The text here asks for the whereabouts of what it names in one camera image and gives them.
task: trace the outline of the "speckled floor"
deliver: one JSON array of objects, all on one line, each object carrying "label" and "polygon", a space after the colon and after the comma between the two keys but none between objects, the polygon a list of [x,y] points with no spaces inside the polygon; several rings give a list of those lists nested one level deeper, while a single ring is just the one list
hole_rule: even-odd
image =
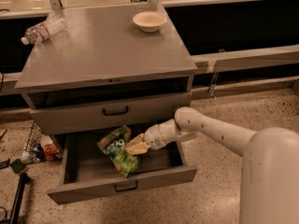
[{"label": "speckled floor", "polygon": [[[194,100],[192,107],[256,131],[280,126],[299,133],[299,97],[289,88]],[[7,129],[0,160],[19,158],[31,125],[28,115],[0,113],[0,129]],[[187,163],[198,166],[192,183],[66,205],[46,195],[58,185],[61,162],[31,164],[20,223],[238,223],[242,159],[203,134],[183,150]],[[19,178],[7,168],[0,180],[0,206],[10,209]]]}]

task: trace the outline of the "green chip bag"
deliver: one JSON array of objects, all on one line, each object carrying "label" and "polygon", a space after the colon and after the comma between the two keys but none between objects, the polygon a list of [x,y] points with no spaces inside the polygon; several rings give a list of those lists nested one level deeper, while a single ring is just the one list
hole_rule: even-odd
[{"label": "green chip bag", "polygon": [[139,164],[138,156],[128,154],[123,149],[129,143],[130,136],[131,129],[124,125],[97,143],[101,151],[111,158],[115,167],[125,177],[136,171]]}]

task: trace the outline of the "bowl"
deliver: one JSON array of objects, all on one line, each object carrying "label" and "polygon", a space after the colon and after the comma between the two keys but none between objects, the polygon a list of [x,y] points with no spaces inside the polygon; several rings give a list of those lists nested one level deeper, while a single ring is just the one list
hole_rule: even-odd
[{"label": "bowl", "polygon": [[147,33],[153,33],[158,31],[166,19],[160,12],[144,11],[137,13],[133,17],[133,22],[140,27],[140,29]]}]

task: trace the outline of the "countertop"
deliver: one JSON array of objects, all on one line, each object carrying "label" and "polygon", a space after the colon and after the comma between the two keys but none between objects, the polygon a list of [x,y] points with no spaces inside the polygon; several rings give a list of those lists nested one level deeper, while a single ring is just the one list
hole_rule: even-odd
[{"label": "countertop", "polygon": [[[148,10],[158,10],[166,17],[157,32],[142,32],[133,23],[135,14]],[[60,12],[68,28],[35,45],[16,89],[185,76],[197,69],[163,6],[81,7]]]}]

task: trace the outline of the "closed drawer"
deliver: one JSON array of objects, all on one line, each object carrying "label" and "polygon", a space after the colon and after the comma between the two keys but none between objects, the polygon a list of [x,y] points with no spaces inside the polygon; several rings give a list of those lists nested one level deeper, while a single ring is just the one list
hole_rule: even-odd
[{"label": "closed drawer", "polygon": [[[144,132],[146,125],[129,126],[132,137]],[[159,150],[140,156],[137,172],[121,176],[108,156],[96,143],[113,129],[70,133],[65,135],[64,160],[59,187],[48,195],[57,203],[73,203],[191,182],[196,166],[186,164],[180,144],[171,143]]]},{"label": "closed drawer", "polygon": [[73,133],[124,124],[171,119],[180,106],[190,105],[189,92],[112,102],[70,105],[32,110],[43,134]]}]

